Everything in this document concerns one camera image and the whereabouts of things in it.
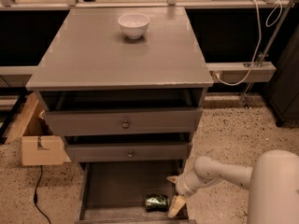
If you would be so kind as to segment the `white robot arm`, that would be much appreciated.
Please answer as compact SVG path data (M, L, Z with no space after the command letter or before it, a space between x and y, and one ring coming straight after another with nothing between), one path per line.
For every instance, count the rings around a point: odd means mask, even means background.
M289 151L267 151L252 167L199 157L191 170L167 179L177 192L169 207L170 217L197 190L224 180L249 192L247 224L299 224L299 156Z

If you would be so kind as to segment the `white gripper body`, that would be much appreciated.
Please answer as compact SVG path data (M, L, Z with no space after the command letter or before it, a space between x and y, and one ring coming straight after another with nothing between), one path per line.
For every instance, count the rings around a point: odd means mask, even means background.
M181 196L190 197L207 184L208 179L199 176L193 169L191 169L177 177L176 191Z

